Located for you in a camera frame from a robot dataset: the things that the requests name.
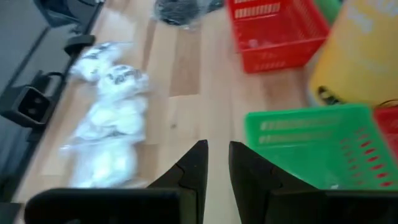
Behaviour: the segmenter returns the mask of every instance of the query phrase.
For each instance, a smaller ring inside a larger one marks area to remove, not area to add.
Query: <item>wooden table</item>
[[[234,51],[225,9],[206,15],[195,31],[153,21],[154,0],[108,0],[93,33],[97,42],[133,41],[124,63],[146,71],[153,91],[147,140],[138,149],[141,176],[155,180],[198,140],[209,144],[205,223],[240,223],[229,179],[228,144],[244,142],[247,112],[306,106],[306,69],[246,75]],[[14,197],[67,186],[73,163],[62,146],[94,98],[71,78]]]

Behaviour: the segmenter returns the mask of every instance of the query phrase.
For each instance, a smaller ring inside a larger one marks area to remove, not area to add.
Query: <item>green plastic basket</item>
[[[248,146],[318,189],[395,190],[398,169],[365,105],[249,113]]]
[[[329,24],[333,24],[340,11],[341,0],[315,0]]]

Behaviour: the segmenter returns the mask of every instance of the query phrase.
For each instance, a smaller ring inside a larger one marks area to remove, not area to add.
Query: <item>yellow container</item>
[[[398,0],[348,0],[310,80],[318,105],[398,105]]]

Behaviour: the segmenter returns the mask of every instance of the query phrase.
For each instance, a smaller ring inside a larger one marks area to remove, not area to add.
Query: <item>red plastic basket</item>
[[[228,0],[247,73],[304,66],[329,27],[312,0]]]
[[[398,108],[376,109],[374,119],[398,159]]]

